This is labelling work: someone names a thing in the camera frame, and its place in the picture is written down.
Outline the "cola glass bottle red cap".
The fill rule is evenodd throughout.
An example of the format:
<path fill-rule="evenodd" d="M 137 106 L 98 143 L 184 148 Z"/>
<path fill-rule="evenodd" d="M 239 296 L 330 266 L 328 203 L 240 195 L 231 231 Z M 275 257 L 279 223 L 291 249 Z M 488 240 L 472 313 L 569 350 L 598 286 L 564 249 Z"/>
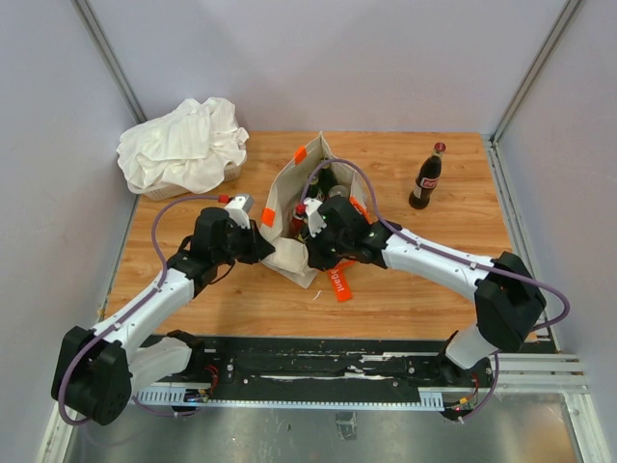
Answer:
<path fill-rule="evenodd" d="M 416 176 L 415 186 L 409 196 L 409 204 L 415 209 L 423 209 L 430 203 L 430 198 L 437 187 L 442 173 L 442 158 L 446 150 L 444 142 L 433 147 L 430 156 L 423 162 Z"/>

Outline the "aluminium frame post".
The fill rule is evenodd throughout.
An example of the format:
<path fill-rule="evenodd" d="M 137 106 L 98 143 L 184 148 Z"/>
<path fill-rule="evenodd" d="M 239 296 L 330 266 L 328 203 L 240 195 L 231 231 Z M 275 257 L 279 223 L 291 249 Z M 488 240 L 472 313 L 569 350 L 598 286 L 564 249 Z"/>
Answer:
<path fill-rule="evenodd" d="M 550 27 L 546 38 L 535 54 L 521 84 L 510 99 L 510 102 L 497 123 L 496 128 L 486 138 L 491 146 L 498 144 L 503 138 L 510 124 L 517 116 L 523 106 L 523 103 L 533 89 L 535 83 L 541 76 L 553 52 L 566 35 L 568 29 L 575 21 L 575 18 L 584 5 L 584 0 L 567 0 L 564 3 L 563 8 L 560 10 L 556 20 Z"/>
<path fill-rule="evenodd" d="M 147 116 L 139 102 L 121 62 L 99 21 L 93 6 L 87 0 L 71 0 L 71 5 L 84 24 L 97 52 L 114 80 L 120 95 L 137 123 L 144 123 Z"/>

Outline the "dark green glass bottle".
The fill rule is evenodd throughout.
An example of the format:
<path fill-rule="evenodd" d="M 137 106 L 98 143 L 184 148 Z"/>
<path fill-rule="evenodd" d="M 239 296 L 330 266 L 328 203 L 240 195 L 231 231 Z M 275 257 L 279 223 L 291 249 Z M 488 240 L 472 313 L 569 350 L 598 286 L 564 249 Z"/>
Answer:
<path fill-rule="evenodd" d="M 330 195 L 330 190 L 338 185 L 332 164 L 326 164 L 320 171 L 320 184 L 325 196 Z"/>

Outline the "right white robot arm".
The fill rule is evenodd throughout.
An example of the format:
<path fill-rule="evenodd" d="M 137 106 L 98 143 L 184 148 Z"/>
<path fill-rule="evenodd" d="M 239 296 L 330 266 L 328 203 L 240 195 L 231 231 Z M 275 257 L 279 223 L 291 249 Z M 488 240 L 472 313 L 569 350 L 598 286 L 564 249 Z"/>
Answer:
<path fill-rule="evenodd" d="M 302 237 L 308 265 L 331 270 L 342 260 L 404 271 L 445 286 L 469 299 L 476 320 L 458 330 L 429 367 L 430 378 L 457 386 L 495 352 L 518 352 L 544 311 L 546 300 L 523 261 L 469 255 L 424 240 L 392 222 L 369 222 L 350 202 L 334 196 L 306 199 Z"/>

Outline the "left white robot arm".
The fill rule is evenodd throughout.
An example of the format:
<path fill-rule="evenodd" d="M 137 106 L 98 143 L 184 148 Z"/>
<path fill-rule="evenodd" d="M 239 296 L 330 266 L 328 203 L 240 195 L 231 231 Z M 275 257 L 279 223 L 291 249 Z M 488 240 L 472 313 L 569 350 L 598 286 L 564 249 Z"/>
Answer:
<path fill-rule="evenodd" d="M 64 336 L 51 395 L 69 425 L 113 422 L 136 393 L 172 375 L 193 382 L 213 369 L 202 340 L 181 330 L 145 346 L 162 322 L 220 279 L 222 266 L 255 264 L 275 251 L 255 220 L 231 206 L 207 207 L 155 280 L 109 318 Z"/>

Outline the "green bottle yellow label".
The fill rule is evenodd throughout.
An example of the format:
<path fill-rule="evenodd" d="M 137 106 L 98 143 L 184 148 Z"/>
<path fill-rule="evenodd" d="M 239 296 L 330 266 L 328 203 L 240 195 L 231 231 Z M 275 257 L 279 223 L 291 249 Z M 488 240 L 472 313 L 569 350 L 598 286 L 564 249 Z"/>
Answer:
<path fill-rule="evenodd" d="M 319 176 L 314 177 L 309 184 L 308 197 L 317 201 L 323 202 L 326 198 L 324 190 L 322 188 L 321 178 Z"/>

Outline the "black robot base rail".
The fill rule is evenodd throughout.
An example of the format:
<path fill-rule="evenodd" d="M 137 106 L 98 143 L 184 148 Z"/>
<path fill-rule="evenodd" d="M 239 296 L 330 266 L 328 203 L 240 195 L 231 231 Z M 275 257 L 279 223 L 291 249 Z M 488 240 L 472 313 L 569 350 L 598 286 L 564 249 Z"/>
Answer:
<path fill-rule="evenodd" d="M 466 415 L 490 390 L 488 358 L 469 370 L 430 340 L 205 337 L 204 368 L 136 394 L 186 414 L 207 406 L 397 409 Z"/>

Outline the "canvas bag orange handles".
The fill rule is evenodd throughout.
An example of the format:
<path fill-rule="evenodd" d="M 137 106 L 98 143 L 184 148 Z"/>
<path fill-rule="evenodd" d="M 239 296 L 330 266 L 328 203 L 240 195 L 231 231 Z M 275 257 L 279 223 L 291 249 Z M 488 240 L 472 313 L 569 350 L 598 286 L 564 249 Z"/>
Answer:
<path fill-rule="evenodd" d="M 303 288 L 312 284 L 317 271 L 309 267 L 309 253 L 304 243 L 292 236 L 292 212 L 300 201 L 309 174 L 322 161 L 333 157 L 322 134 L 300 147 L 275 177 L 261 214 L 259 231 L 275 247 L 275 253 L 263 261 L 264 265 Z"/>

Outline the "left aluminium frame post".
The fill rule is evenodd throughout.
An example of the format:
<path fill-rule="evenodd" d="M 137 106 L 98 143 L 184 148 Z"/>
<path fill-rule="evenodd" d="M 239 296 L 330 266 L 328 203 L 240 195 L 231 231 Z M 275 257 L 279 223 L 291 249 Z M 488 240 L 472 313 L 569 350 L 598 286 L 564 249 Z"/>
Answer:
<path fill-rule="evenodd" d="M 87 0 L 71 0 L 71 5 L 84 24 L 97 52 L 114 80 L 120 95 L 137 123 L 144 123 L 147 116 L 139 102 L 121 62 L 99 21 L 93 6 Z"/>

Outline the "crumpled white cloth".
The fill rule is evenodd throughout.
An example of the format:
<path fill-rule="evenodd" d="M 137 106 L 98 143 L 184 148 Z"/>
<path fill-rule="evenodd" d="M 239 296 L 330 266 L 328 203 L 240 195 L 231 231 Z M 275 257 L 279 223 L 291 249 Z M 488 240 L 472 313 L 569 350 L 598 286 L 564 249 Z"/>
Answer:
<path fill-rule="evenodd" d="M 226 168 L 245 163 L 248 140 L 229 100 L 187 98 L 172 112 L 124 131 L 118 165 L 134 194 L 167 187 L 202 194 L 225 181 Z"/>

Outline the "right aluminium frame post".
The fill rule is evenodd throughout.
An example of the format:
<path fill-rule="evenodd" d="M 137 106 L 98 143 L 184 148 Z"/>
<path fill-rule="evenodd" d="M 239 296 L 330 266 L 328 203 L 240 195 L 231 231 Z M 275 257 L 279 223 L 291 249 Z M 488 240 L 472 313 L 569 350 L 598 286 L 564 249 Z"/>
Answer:
<path fill-rule="evenodd" d="M 535 54 L 521 84 L 510 99 L 510 102 L 497 123 L 496 128 L 486 138 L 491 146 L 498 144 L 503 138 L 510 124 L 517 116 L 523 106 L 523 103 L 533 89 L 535 83 L 541 76 L 553 52 L 566 35 L 568 29 L 575 21 L 575 18 L 584 5 L 584 0 L 567 0 L 564 3 L 563 8 L 560 10 L 556 20 L 550 27 L 546 38 Z"/>

